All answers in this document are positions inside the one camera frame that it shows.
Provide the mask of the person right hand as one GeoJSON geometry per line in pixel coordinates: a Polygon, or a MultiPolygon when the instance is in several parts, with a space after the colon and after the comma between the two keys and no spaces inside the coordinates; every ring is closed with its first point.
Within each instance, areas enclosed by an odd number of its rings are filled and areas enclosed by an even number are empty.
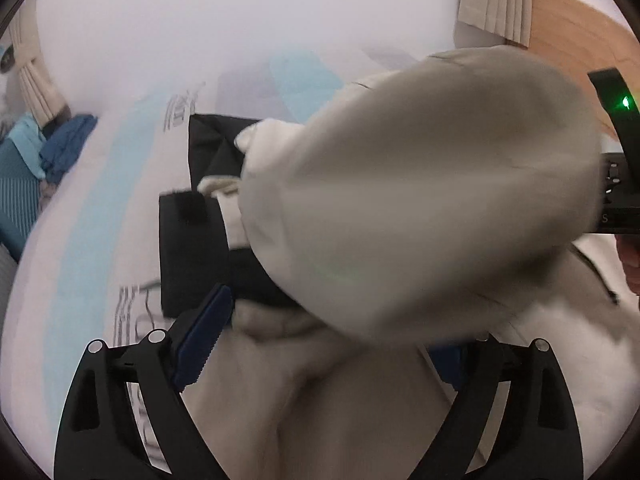
{"type": "Polygon", "coordinates": [[[617,235],[616,249],[629,289],[636,296],[640,296],[640,252],[638,237],[617,235]]]}

